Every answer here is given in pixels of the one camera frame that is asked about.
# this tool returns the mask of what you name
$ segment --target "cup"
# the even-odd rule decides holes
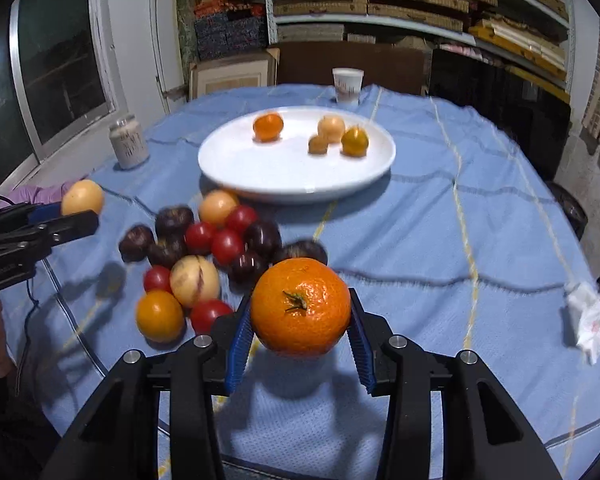
[[[364,70],[355,68],[334,68],[333,85],[336,89],[336,101],[343,104],[358,102]]]

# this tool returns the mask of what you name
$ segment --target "tablecloth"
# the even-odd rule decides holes
[[[90,176],[106,191],[96,235],[54,249],[38,264],[32,346],[24,378],[63,432],[103,374],[130,348],[152,348],[134,306],[146,262],[125,265],[117,243],[161,207],[196,208],[213,187],[198,148],[224,122],[290,105],[337,108],[333,88],[282,85],[217,92],[147,128],[150,158],[131,171],[108,160]],[[600,359],[584,361],[566,317],[566,282],[593,283],[560,206],[517,145],[472,108],[363,89],[347,110],[392,134],[391,171],[333,203],[255,205],[284,241],[319,237],[330,266],[363,306],[425,350],[473,348],[518,403],[564,478],[576,480],[600,451]],[[223,300],[239,297],[221,276]],[[8,342],[19,356],[29,310],[24,284],[1,293]],[[187,329],[185,339],[193,336]],[[349,343],[316,362],[259,348],[216,421],[229,478],[374,478],[386,398],[358,383]],[[168,423],[168,403],[160,406]],[[160,475],[170,475],[168,437],[158,434]],[[432,395],[430,477],[442,476],[440,398]]]

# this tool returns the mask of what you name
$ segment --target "plate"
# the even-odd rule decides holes
[[[253,141],[253,121],[277,112],[285,123],[275,142]],[[330,144],[326,155],[309,155],[309,138],[327,114],[358,124],[369,137],[366,156],[352,158]],[[224,188],[262,202],[312,203],[350,195],[385,174],[395,158],[391,135],[368,118],[323,107],[285,107],[238,117],[213,131],[200,146],[198,163],[205,176]]]

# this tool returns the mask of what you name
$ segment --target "silver screw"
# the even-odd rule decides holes
[[[122,358],[124,359],[125,363],[132,365],[140,360],[140,352],[138,350],[128,350],[125,352]]]
[[[392,335],[389,338],[389,345],[394,348],[404,348],[407,346],[407,338],[403,335]]]
[[[195,346],[197,346],[198,348],[206,348],[212,342],[213,342],[213,340],[211,339],[211,336],[209,336],[209,335],[197,335],[196,338],[193,340],[193,344]]]
[[[462,362],[468,365],[475,365],[478,362],[478,354],[471,350],[463,350],[460,352]]]

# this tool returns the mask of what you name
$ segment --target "white plastic wrapper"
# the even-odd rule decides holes
[[[594,365],[600,357],[600,293],[586,282],[568,285],[566,291],[576,346]]]

